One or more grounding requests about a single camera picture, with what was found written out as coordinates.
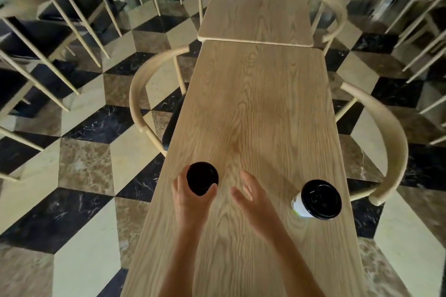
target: disposable coffee cup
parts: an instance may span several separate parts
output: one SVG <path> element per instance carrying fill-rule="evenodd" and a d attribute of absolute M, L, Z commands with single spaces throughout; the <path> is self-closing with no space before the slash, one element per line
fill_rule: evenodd
<path fill-rule="evenodd" d="M 292 205 L 299 216 L 331 220 L 341 212 L 342 201 L 338 191 L 330 183 L 311 180 L 305 183 Z"/>
<path fill-rule="evenodd" d="M 196 162 L 190 165 L 186 174 L 189 188 L 198 196 L 203 196 L 213 183 L 218 185 L 219 173 L 207 162 Z"/>

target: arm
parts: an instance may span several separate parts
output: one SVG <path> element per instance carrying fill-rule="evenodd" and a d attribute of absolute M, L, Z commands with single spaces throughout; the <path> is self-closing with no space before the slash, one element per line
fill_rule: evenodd
<path fill-rule="evenodd" d="M 241 171 L 240 176 L 248 198 L 235 187 L 231 188 L 231 196 L 249 225 L 274 250 L 288 297 L 324 297 L 265 190 L 248 172 Z"/>
<path fill-rule="evenodd" d="M 210 205 L 217 194 L 216 184 L 203 196 L 194 194 L 187 184 L 188 169 L 189 166 L 186 166 L 172 185 L 178 233 L 173 256 L 158 297 L 192 297 L 198 243 Z"/>

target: right hand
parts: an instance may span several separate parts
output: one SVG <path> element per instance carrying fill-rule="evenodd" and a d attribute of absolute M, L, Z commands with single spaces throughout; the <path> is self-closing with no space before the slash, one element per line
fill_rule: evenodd
<path fill-rule="evenodd" d="M 243 190 L 248 198 L 236 187 L 232 187 L 232 199 L 253 230 L 266 243 L 272 243 L 275 238 L 280 238 L 281 234 L 286 232 L 285 227 L 257 179 L 244 170 L 240 171 L 240 177 L 245 183 Z"/>

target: hand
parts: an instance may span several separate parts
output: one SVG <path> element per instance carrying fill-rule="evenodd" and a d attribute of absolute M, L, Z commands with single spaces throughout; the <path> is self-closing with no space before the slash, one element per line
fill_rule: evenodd
<path fill-rule="evenodd" d="M 232 187 L 232 199 L 242 210 L 243 216 L 248 220 L 253 230 L 266 243 L 270 244 L 276 238 L 281 237 L 285 227 L 257 179 L 244 170 L 240 171 L 240 177 L 245 182 L 243 190 L 248 198 L 236 187 Z"/>
<path fill-rule="evenodd" d="M 214 183 L 203 196 L 198 196 L 187 184 L 187 170 L 185 166 L 172 184 L 174 194 L 175 215 L 181 232 L 201 233 L 209 215 L 209 208 L 217 194 Z"/>

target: forearm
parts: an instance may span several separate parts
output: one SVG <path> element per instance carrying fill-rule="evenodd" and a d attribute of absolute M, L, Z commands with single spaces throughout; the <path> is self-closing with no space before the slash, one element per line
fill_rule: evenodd
<path fill-rule="evenodd" d="M 178 233 L 170 266 L 158 297 L 192 297 L 195 258 L 200 235 L 201 232 L 195 230 Z"/>
<path fill-rule="evenodd" d="M 288 297 L 325 297 L 288 233 L 272 241 Z"/>

